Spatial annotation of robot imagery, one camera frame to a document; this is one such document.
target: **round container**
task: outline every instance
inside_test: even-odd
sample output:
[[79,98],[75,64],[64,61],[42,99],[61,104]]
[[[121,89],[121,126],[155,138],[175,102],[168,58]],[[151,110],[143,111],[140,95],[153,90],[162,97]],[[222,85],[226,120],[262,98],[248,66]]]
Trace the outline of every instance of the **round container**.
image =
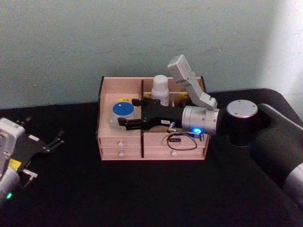
[[118,118],[122,117],[128,120],[135,119],[135,111],[134,106],[128,102],[120,102],[113,106],[112,109],[112,117],[109,120],[109,123],[118,128],[125,128],[124,126],[120,126],[118,122]]
[[157,75],[153,78],[152,98],[159,99],[161,105],[169,105],[168,78],[164,75]]

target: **white bottle cap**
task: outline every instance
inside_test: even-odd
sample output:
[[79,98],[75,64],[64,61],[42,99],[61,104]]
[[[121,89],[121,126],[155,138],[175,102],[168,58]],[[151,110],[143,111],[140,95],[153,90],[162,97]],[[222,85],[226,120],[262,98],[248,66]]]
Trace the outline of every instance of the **white bottle cap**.
[[166,91],[168,83],[169,79],[164,75],[157,75],[153,78],[153,88],[157,91]]

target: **robotic arm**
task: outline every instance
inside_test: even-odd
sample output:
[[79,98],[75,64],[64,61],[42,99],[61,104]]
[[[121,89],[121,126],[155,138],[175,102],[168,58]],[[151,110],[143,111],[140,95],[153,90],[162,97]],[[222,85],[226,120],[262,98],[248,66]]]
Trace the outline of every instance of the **robotic arm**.
[[36,154],[50,154],[61,145],[62,133],[46,144],[36,136],[27,135],[21,125],[6,118],[0,119],[0,206],[17,186],[25,188],[38,176],[27,166]]
[[203,133],[228,135],[236,146],[248,146],[250,156],[261,169],[303,209],[303,128],[273,107],[235,100],[226,109],[217,109],[216,99],[204,93],[184,55],[168,64],[170,75],[187,90],[197,106],[162,106],[158,100],[133,99],[142,106],[143,119],[118,119],[127,130],[149,130],[153,126],[182,128],[201,139]]

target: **yellow sticker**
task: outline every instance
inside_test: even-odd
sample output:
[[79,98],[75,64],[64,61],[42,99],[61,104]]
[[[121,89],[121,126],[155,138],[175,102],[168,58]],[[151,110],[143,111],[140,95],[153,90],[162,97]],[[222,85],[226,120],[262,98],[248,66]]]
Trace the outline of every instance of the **yellow sticker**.
[[185,99],[185,98],[188,98],[188,93],[184,92],[184,93],[178,94],[178,100]]
[[18,170],[21,164],[22,164],[21,162],[14,160],[12,158],[9,160],[9,167],[11,167],[15,171]]
[[152,94],[151,93],[144,93],[144,97],[145,98],[152,98]]
[[131,98],[119,98],[117,99],[117,102],[128,102],[128,103],[131,103],[132,102],[132,99]]

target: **black table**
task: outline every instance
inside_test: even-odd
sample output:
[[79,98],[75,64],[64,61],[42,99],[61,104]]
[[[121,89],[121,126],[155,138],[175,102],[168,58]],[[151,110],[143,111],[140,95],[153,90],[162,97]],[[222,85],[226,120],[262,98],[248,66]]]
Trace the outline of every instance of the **black table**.
[[[269,89],[212,93],[219,108],[235,99],[267,103],[302,125]],[[0,111],[25,119],[46,142],[65,130],[65,144],[29,169],[38,178],[15,193],[2,226],[303,226],[303,214],[250,159],[245,148],[212,137],[207,161],[101,162],[98,105],[52,105]]]

